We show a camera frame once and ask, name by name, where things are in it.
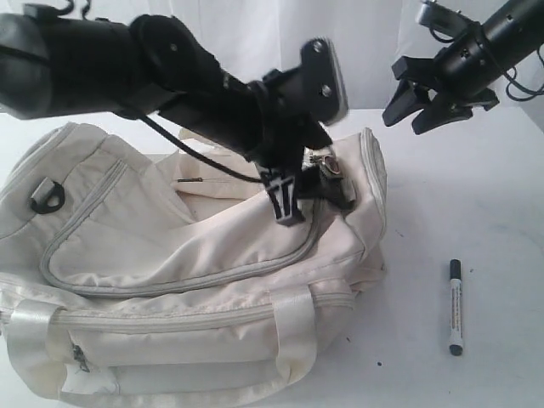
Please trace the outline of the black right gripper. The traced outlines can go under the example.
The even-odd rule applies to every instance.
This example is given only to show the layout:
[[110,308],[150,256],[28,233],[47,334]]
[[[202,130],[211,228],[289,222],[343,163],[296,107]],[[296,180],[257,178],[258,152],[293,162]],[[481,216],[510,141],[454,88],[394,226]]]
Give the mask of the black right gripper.
[[[488,85],[471,85],[471,76],[451,79],[437,59],[400,57],[392,65],[399,81],[393,98],[382,113],[386,127],[392,127],[414,112],[421,111],[412,121],[414,134],[421,135],[444,125],[473,117],[470,107],[486,111],[498,104],[496,93]],[[436,92],[430,104],[428,92]]]

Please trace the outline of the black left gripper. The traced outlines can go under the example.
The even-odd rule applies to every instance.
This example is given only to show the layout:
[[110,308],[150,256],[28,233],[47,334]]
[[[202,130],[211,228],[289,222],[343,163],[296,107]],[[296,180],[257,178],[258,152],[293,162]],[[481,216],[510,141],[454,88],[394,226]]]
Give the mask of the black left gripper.
[[[330,79],[306,77],[300,70],[272,70],[260,80],[237,82],[237,92],[255,112],[246,120],[256,128],[257,144],[245,156],[256,162],[273,206],[275,222],[285,227],[303,223],[298,208],[298,174],[288,168],[306,149],[332,143],[322,124],[336,118],[336,89]],[[302,171],[300,199],[323,199],[340,210],[354,207],[340,171],[324,163]]]

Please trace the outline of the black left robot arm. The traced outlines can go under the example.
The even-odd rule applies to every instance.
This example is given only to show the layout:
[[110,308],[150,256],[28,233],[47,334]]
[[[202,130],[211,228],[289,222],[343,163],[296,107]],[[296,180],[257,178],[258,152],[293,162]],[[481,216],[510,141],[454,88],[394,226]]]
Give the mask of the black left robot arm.
[[186,128],[251,162],[278,224],[301,223],[301,199],[347,210],[354,201],[331,155],[303,165],[306,150],[327,150],[326,127],[347,113],[330,40],[314,38],[298,66],[241,82],[225,71],[178,18],[142,14],[124,25],[88,18],[75,4],[27,3],[1,16],[1,106],[21,120],[110,112]]

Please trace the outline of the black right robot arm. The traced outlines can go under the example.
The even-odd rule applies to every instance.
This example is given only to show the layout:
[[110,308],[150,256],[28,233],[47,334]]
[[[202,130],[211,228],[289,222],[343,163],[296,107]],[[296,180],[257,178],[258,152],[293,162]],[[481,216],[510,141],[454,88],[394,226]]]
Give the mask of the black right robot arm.
[[487,21],[471,20],[435,1],[424,1],[416,17],[444,47],[433,58],[402,56],[392,66],[399,85],[382,113],[385,126],[409,115],[415,134],[466,121],[473,108],[489,111],[499,99],[490,85],[505,77],[522,101],[542,96],[542,88],[521,85],[509,71],[543,45],[543,3],[508,1]]

